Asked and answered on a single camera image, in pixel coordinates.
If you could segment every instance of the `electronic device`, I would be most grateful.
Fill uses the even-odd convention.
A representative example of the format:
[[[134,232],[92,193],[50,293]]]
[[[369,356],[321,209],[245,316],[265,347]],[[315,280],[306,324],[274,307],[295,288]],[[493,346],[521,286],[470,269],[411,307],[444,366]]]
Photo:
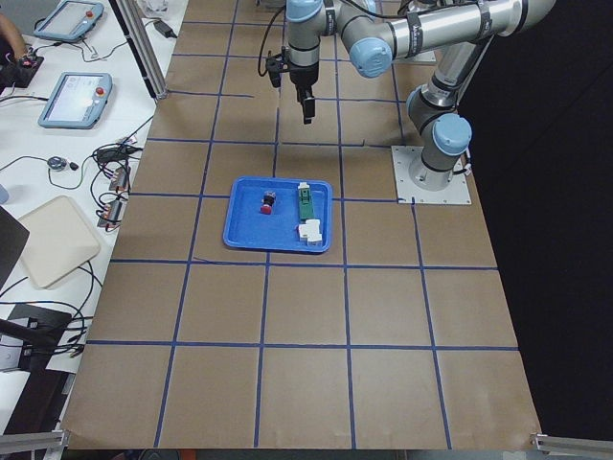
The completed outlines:
[[[11,61],[0,63],[0,83],[3,86],[27,88],[43,60],[44,57],[36,56],[32,52],[17,63]]]
[[[28,343],[21,337],[24,332],[32,333],[35,336],[34,330],[38,326],[35,319],[32,318],[17,318],[9,320],[0,320],[0,346],[2,348],[2,361],[0,361],[0,371],[28,371],[30,370],[30,357],[32,356],[32,348],[28,347]]]
[[[45,40],[79,41],[96,25],[103,12],[102,3],[62,0],[34,30],[34,35]]]
[[[11,276],[26,247],[30,232],[7,210],[0,207],[0,288]]]
[[[38,124],[42,127],[89,129],[101,117],[113,89],[109,74],[64,72]]]

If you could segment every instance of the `black object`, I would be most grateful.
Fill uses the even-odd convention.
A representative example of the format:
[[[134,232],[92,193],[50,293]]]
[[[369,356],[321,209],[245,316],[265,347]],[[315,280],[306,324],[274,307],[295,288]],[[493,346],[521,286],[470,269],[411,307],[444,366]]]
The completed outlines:
[[[15,327],[5,328],[4,322],[0,321],[0,334],[10,335],[11,337],[32,343],[36,353],[32,354],[29,370],[42,371],[47,367],[51,357],[49,353],[54,350],[64,334],[64,329],[73,317],[70,313],[63,311],[43,309],[28,304],[17,304],[12,309],[9,319],[18,318],[34,318],[38,322],[36,330],[28,330],[28,333],[24,333]]]
[[[0,287],[17,264],[30,232],[0,206]]]
[[[0,84],[27,88],[38,72],[44,57],[23,57],[18,63],[7,62],[0,65]]]
[[[0,319],[0,333],[28,342],[35,348],[53,349],[57,345],[54,338],[43,331],[19,326],[6,319]]]
[[[60,156],[52,156],[47,160],[47,166],[53,171],[64,171],[68,166],[68,160]]]
[[[174,30],[171,29],[170,26],[162,20],[155,21],[153,23],[153,27],[155,27],[155,30],[166,38],[176,38]]]
[[[132,38],[132,35],[130,34],[130,30],[127,27],[127,24],[125,23],[124,16],[122,15],[122,9],[119,7],[117,0],[109,0],[108,3],[113,9],[113,13],[115,14],[115,17],[117,18],[117,22],[119,22],[119,26],[122,28],[122,32],[124,33],[125,41],[127,41],[127,44],[129,45],[130,50],[132,51],[132,55],[134,55],[134,60],[136,60],[136,65],[138,66],[138,70],[141,72],[141,77],[143,78],[143,81],[145,82],[147,91],[153,99],[156,99],[155,90],[153,89],[153,84],[151,83],[149,77],[147,76],[147,70],[145,69],[145,65],[143,61],[141,60],[141,57],[138,54],[138,50],[136,49],[136,45],[134,44],[134,38]]]
[[[610,1],[558,1],[530,31],[494,38],[460,105],[542,431],[604,441],[613,439],[611,17]]]
[[[274,192],[266,192],[261,200],[260,212],[262,214],[272,214],[272,205],[275,204],[277,195]]]
[[[11,414],[4,434],[44,433],[56,429],[66,403],[67,380],[71,374],[60,371],[32,372]],[[42,459],[45,451],[36,452]],[[12,453],[10,460],[30,460],[29,452]]]
[[[303,108],[303,121],[310,125],[315,117],[315,97],[313,84],[319,79],[319,62],[309,66],[300,66],[292,63],[283,46],[277,55],[266,58],[266,71],[274,88],[281,86],[281,74],[289,72],[292,83],[296,86],[296,99]]]
[[[129,158],[129,155],[141,151],[142,148],[129,146],[127,144],[114,145],[113,147],[106,147],[103,149],[96,149],[94,151],[94,161],[99,165],[105,165],[106,163],[124,161]]]

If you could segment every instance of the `wire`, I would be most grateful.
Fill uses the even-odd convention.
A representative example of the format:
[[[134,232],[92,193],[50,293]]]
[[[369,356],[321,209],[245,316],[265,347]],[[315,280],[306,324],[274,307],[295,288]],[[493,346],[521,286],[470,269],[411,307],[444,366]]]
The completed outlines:
[[[40,161],[44,161],[45,163],[47,163],[47,160],[44,158],[41,158],[39,156],[30,156],[30,155],[23,155],[20,156],[19,158],[15,158],[14,160],[12,160],[10,163],[6,164],[5,166],[3,166],[2,168],[0,168],[0,172],[2,172],[3,170],[5,170],[6,168],[8,168],[9,166],[14,165],[16,162],[20,161],[20,160],[24,160],[26,158],[29,158],[31,160],[40,160]]]
[[[56,47],[61,46],[63,44],[64,44],[63,41],[56,41],[55,43],[52,43],[51,45],[42,45],[42,46],[39,46],[38,48],[34,48],[33,52],[34,52],[34,54],[36,54],[36,52],[38,50],[42,50],[44,48],[56,48]]]
[[[17,82],[16,82],[16,81],[14,81],[14,82],[12,83],[12,86],[11,86],[11,93],[7,94],[7,95],[5,96],[5,98],[7,98],[8,96],[12,96],[13,94],[15,94],[15,85],[16,85],[16,84],[17,84]]]
[[[90,276],[93,276],[96,280],[96,283],[98,283],[98,286],[102,287],[102,281],[100,281],[100,278],[98,278],[98,276],[96,276],[93,271],[88,271],[87,268],[83,268],[82,266],[78,266],[77,268],[81,271],[84,271],[85,273],[88,273]]]
[[[143,129],[143,127],[145,127],[145,125],[147,123],[149,123],[151,120],[153,120],[153,115],[151,115],[149,118],[147,118],[144,122],[141,123],[140,126],[138,126],[136,129],[134,129],[132,132],[130,132],[124,139],[124,141],[121,143],[121,145],[125,145],[125,143],[129,140],[130,137],[132,137],[134,134],[136,134],[138,131],[140,131],[141,129]]]
[[[66,187],[64,185],[59,185],[56,184],[56,182],[54,182],[51,178],[51,169],[47,170],[47,177],[49,178],[49,183],[51,185],[53,185],[54,187],[58,187],[59,189],[63,189],[63,190],[76,190],[77,188],[79,188],[82,184],[83,184],[83,178],[85,177],[85,162],[87,160],[89,160],[92,156],[86,156],[85,159],[83,161],[81,161],[80,163],[80,179],[79,179],[79,183],[73,187]]]
[[[273,16],[270,18],[270,22],[268,22],[268,25],[266,26],[266,32],[264,32],[264,37],[261,40],[260,54],[258,55],[258,75],[260,77],[265,77],[266,74],[268,73],[266,69],[264,69],[263,71],[261,70],[261,58],[264,54],[264,46],[266,46],[266,39],[268,38],[268,34],[270,34],[270,30],[272,29],[272,25],[275,23],[275,20],[277,19],[279,14],[281,14],[284,11],[285,11],[285,5],[280,7],[277,10],[277,12],[273,14]]]
[[[41,17],[40,19],[38,19],[35,23],[34,23],[34,29],[36,30],[36,27],[38,27],[38,24],[40,24],[42,21],[44,21],[45,19],[47,19],[46,17]]]
[[[44,102],[49,101],[49,98],[39,98],[38,96],[5,96],[4,98],[0,99],[0,103],[9,101],[11,99],[34,99],[36,101],[44,101]]]
[[[17,285],[20,285],[21,283],[23,283],[24,281],[26,281],[28,279],[27,276],[24,276],[23,278],[21,278],[19,281],[15,281],[12,285],[10,285],[9,287],[7,287],[6,289],[4,289],[2,292],[0,292],[0,298],[2,298],[2,296],[4,294],[6,294],[7,292],[9,292],[11,289],[13,289],[14,287],[16,287]]]
[[[84,41],[83,39],[81,40],[81,42],[83,42],[83,44],[84,44],[84,45],[87,47],[87,49],[88,49],[90,52],[92,51],[92,50],[91,50],[91,48],[89,48],[89,45],[88,45],[87,43],[85,43],[85,41]],[[118,48],[121,48],[122,46],[127,45],[127,41],[125,41],[125,42],[123,42],[123,43],[120,43],[119,45],[115,45],[113,48],[111,48],[111,51],[110,51],[110,52],[108,52],[108,54],[106,54],[106,55],[104,55],[104,56],[102,56],[102,57],[95,57],[95,58],[93,58],[93,59],[88,59],[87,57],[85,57],[85,50],[83,50],[83,48],[81,48],[79,45],[76,45],[75,43],[65,43],[65,44],[66,44],[66,45],[70,45],[70,46],[72,46],[73,48],[77,48],[77,49],[79,49],[79,50],[80,50],[80,56],[81,56],[81,58],[83,59],[83,62],[97,62],[97,61],[99,61],[99,60],[105,60],[105,59],[107,59],[107,58],[110,58],[110,57],[111,57],[111,55],[112,55],[113,53],[115,53],[115,51],[116,51]]]

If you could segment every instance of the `blue tape line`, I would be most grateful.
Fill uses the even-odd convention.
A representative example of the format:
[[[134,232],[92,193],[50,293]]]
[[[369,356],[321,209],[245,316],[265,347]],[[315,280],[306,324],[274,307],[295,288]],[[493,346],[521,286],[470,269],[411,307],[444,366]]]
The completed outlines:
[[[160,196],[170,198],[200,198],[198,194],[170,194],[167,192],[130,192],[131,196]]]
[[[341,103],[386,103],[397,104],[398,100],[377,99],[377,98],[317,98],[318,101],[340,101]]]
[[[261,385],[264,362],[264,342],[266,334],[266,308],[268,304],[268,280],[270,278],[270,253],[266,254],[266,266],[264,271],[264,289],[261,300],[261,323],[260,323],[260,353],[258,355],[258,386],[256,387],[256,420],[253,432],[253,447],[260,444],[260,412],[261,412]]]
[[[345,344],[334,343],[266,343],[264,348],[301,349],[309,350],[347,350]]]
[[[194,144],[209,144],[211,142],[210,139],[178,139],[178,138],[170,138],[170,137],[148,137],[147,142],[188,142]]]
[[[430,312],[430,301],[428,297],[428,287],[425,280],[425,269],[423,268],[423,254],[421,253],[421,238],[420,229],[418,225],[418,216],[416,211],[415,199],[411,203],[411,214],[413,215],[413,221],[415,225],[415,239],[418,249],[418,260],[420,261],[420,273],[421,273],[421,286],[423,288],[423,302],[425,304],[426,316],[428,319],[428,331],[430,332],[430,341],[432,342],[433,350],[432,357],[434,359],[434,372],[437,378],[437,390],[439,392],[439,401],[441,403],[441,413],[443,416],[444,437],[447,442],[447,448],[452,449],[451,434],[449,431],[449,421],[447,420],[447,411],[444,405],[443,383],[441,380],[441,367],[439,366],[439,357],[436,350],[436,340],[434,336],[434,328],[432,326],[432,314]]]
[[[334,83],[336,89],[336,123],[338,124],[338,170],[339,181],[341,186],[341,231],[343,234],[343,290],[345,297],[345,334],[347,336],[347,385],[349,392],[349,422],[350,433],[352,437],[352,449],[357,449],[357,439],[355,435],[355,404],[353,401],[353,369],[352,369],[352,331],[350,321],[350,302],[349,302],[349,284],[347,280],[347,224],[345,220],[345,175],[343,172],[343,147],[342,147],[342,124],[341,124],[341,104],[338,100],[340,95],[340,87],[338,81],[338,40],[334,36]]]
[[[392,198],[333,198],[333,201],[348,201],[356,203],[397,203],[397,199]]]
[[[263,22],[215,22],[215,21],[183,21],[183,24],[213,24],[217,26],[257,26],[265,28],[267,26],[266,23]],[[271,27],[283,27],[282,24],[273,24]]]
[[[184,265],[188,261],[166,260],[166,259],[111,259],[112,264],[176,264]],[[231,262],[231,261],[211,261],[192,256],[191,264],[200,265],[235,265],[235,266],[265,266],[266,262]],[[377,265],[377,264],[315,264],[315,263],[292,263],[292,262],[271,262],[270,266],[287,266],[302,268],[348,268],[355,270],[380,269],[380,270],[428,270],[439,271],[498,271],[496,267],[489,266],[437,266],[437,265]]]
[[[174,94],[186,94],[188,96],[211,96],[211,97],[225,97],[225,98],[248,98],[255,99],[256,97],[251,94],[221,94],[221,93],[202,93],[197,91],[182,91],[179,89],[169,89],[169,93]]]
[[[166,346],[172,345],[171,340],[86,340],[87,345],[154,345]]]
[[[488,345],[391,345],[391,344],[347,344],[334,343],[259,343],[259,342],[199,342],[194,340],[113,340],[92,339],[87,345],[121,345],[121,346],[160,346],[160,347],[202,347],[202,348],[274,348],[307,350],[404,350],[404,351],[438,351],[438,352],[518,352],[519,347]]]
[[[234,21],[236,21],[237,19],[237,12],[238,12],[238,0],[235,0],[235,5],[234,5],[234,17],[233,17],[233,23]],[[224,65],[223,65],[223,71],[221,74],[221,82],[219,84],[219,94],[223,93],[223,84],[225,81],[225,76],[226,76],[226,72],[228,69],[228,58],[227,55],[230,53],[230,46],[232,44],[232,36],[233,36],[233,32],[234,32],[234,24],[232,25],[232,27],[230,28],[230,34],[228,36],[228,45],[226,48],[226,59],[224,61]],[[216,123],[217,123],[217,118],[219,116],[219,106],[220,106],[220,102],[221,102],[221,97],[218,96],[217,97],[217,103],[216,103],[216,109],[215,109],[215,117],[213,118],[213,125],[211,127],[211,136],[210,139],[214,139],[215,138],[215,130],[216,130]],[[201,184],[200,184],[200,194],[204,195],[204,188],[205,188],[205,183],[206,183],[206,179],[207,179],[207,175],[208,175],[208,169],[209,169],[209,163],[211,160],[211,150],[213,149],[213,144],[209,143],[209,148],[207,151],[207,160],[204,166],[204,172],[202,174],[202,180],[201,180]],[[194,223],[193,223],[193,232],[192,232],[192,241],[190,242],[190,252],[189,252],[189,256],[188,256],[188,260],[187,260],[187,264],[186,264],[186,269],[185,269],[185,277],[183,279],[183,287],[181,288],[181,297],[179,300],[179,308],[177,310],[177,314],[176,314],[176,319],[174,322],[174,334],[172,337],[172,341],[176,342],[177,337],[179,335],[179,327],[180,327],[180,323],[181,323],[181,315],[183,312],[183,305],[185,302],[185,295],[186,295],[186,291],[187,291],[187,284],[188,281],[190,279],[190,271],[192,268],[191,265],[191,260],[193,257],[193,249],[195,247],[195,240],[196,240],[196,235],[197,235],[197,231],[198,231],[198,222],[200,220],[200,212],[202,209],[202,201],[204,198],[200,197],[198,199],[198,207],[196,209],[196,214],[195,214],[195,219],[194,219]],[[168,397],[168,392],[169,392],[169,386],[170,386],[170,375],[172,373],[172,364],[173,364],[173,360],[174,360],[174,350],[175,350],[175,346],[172,345],[172,347],[170,348],[170,359],[169,359],[169,367],[167,370],[167,375],[166,375],[166,382],[164,384],[164,393],[163,393],[163,397],[162,397],[162,403],[160,406],[160,413],[158,416],[158,423],[157,423],[157,430],[155,433],[155,440],[153,445],[157,448],[159,446],[160,443],[160,437],[162,434],[162,425],[164,422],[164,414],[166,411],[166,400]]]
[[[164,392],[162,393],[162,402],[160,403],[160,413],[158,415],[158,424],[157,429],[155,430],[155,440],[153,441],[153,445],[158,447],[160,445],[160,437],[162,436],[162,421],[164,420],[164,415],[166,413],[166,401],[169,397],[169,387],[170,387],[170,375],[172,374],[172,365],[174,363],[174,351],[176,349],[174,347],[170,347],[170,356],[169,356],[169,365],[166,369],[166,378],[164,380]]]

